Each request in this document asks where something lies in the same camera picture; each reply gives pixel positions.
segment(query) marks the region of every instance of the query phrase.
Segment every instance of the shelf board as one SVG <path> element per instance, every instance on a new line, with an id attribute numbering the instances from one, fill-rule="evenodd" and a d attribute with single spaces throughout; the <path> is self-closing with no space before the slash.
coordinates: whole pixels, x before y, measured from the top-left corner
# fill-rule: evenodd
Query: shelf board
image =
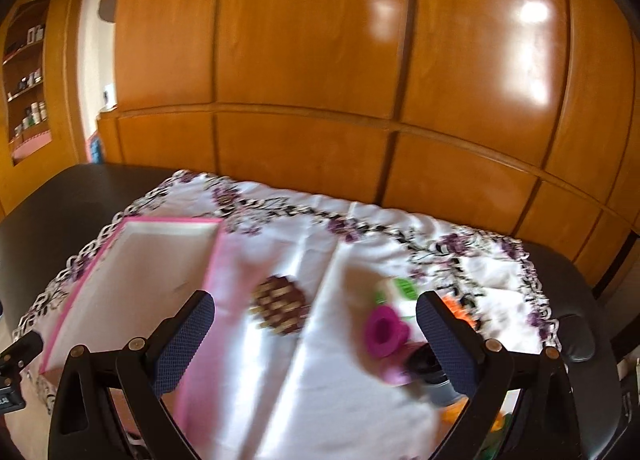
<path id="1" fill-rule="evenodd" d="M 40 82 L 36 82 L 33 86 L 29 86 L 29 88 L 27 88 L 26 90 L 22 90 L 20 93 L 16 93 L 14 96 L 12 96 L 11 98 L 9 98 L 7 100 L 7 102 L 13 102 L 16 98 L 18 98 L 21 95 L 24 95 L 25 93 L 27 93 L 28 91 L 33 90 L 33 88 L 37 88 L 38 86 L 40 86 L 42 83 L 44 82 L 44 79 L 42 79 Z"/>
<path id="2" fill-rule="evenodd" d="M 44 39 L 41 39 L 40 41 L 33 42 L 30 45 L 23 46 L 18 51 L 15 51 L 13 54 L 11 54 L 5 61 L 3 61 L 2 65 L 4 66 L 5 64 L 11 61 L 21 61 L 25 59 L 26 58 L 25 56 L 28 55 L 30 52 L 32 52 L 36 46 L 40 50 L 42 50 L 43 44 L 44 44 Z"/>
<path id="3" fill-rule="evenodd" d="M 118 0 L 100 0 L 98 5 L 98 16 L 108 23 L 116 22 L 116 3 Z"/>

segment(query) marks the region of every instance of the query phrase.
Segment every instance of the open tray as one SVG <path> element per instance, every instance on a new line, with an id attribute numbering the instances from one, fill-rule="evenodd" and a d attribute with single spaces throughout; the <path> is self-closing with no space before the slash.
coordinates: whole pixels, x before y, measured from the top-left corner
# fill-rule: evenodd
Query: open tray
<path id="1" fill-rule="evenodd" d="M 40 373 L 62 368 L 79 343 L 101 352 L 151 335 L 207 281 L 218 228 L 215 219 L 122 220 L 69 294 Z"/>

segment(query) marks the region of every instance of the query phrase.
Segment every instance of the white tablecloth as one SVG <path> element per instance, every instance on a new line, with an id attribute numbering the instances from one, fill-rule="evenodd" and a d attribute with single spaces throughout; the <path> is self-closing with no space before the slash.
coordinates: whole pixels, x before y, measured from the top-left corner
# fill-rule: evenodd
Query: white tablecloth
<path id="1" fill-rule="evenodd" d="M 204 460 L 429 457 L 442 438 L 437 408 L 384 384 L 364 352 L 364 320 L 384 277 L 453 292 L 481 322 L 481 334 L 510 350 L 538 353 L 543 342 L 558 344 L 557 322 L 518 240 L 185 171 L 117 214 L 70 258 L 15 337 L 33 328 L 47 339 L 78 278 L 125 215 L 224 220 L 207 286 L 216 320 L 180 383 L 175 415 Z M 311 304 L 300 334 L 260 329 L 248 313 L 251 290 L 272 274 L 294 279 Z M 114 321 L 117 304 L 104 307 Z M 122 345 L 133 336 L 122 335 Z M 32 363 L 29 376 L 51 408 L 54 389 L 38 366 Z"/>

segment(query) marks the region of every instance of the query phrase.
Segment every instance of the woven brown ball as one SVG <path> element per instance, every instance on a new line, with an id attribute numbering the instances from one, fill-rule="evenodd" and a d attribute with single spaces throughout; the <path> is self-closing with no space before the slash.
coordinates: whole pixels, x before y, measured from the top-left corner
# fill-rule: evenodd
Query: woven brown ball
<path id="1" fill-rule="evenodd" d="M 272 275 L 254 290 L 250 310 L 262 319 L 261 328 L 287 335 L 302 330 L 309 306 L 295 283 Z"/>

